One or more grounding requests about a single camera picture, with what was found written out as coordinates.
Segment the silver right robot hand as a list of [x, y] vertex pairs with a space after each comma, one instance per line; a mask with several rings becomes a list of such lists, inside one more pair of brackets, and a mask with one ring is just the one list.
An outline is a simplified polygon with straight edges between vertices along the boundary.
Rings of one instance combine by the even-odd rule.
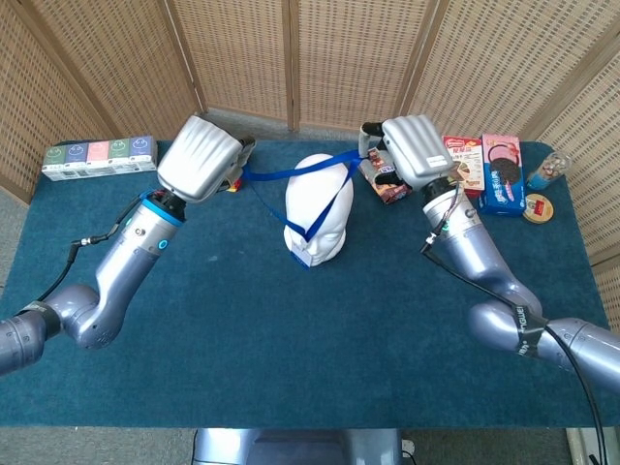
[[393, 166], [375, 177], [377, 185], [408, 185], [420, 191], [433, 183], [451, 187], [454, 161], [433, 122], [426, 115], [407, 115], [360, 126], [358, 152], [367, 154], [371, 137], [381, 140]]

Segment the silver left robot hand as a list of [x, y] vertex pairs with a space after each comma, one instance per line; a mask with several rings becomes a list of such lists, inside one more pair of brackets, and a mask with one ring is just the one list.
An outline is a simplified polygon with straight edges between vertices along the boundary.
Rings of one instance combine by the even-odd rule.
[[235, 138], [198, 116], [190, 116], [159, 162], [161, 186], [188, 203], [199, 203], [231, 188], [256, 146], [250, 136]]

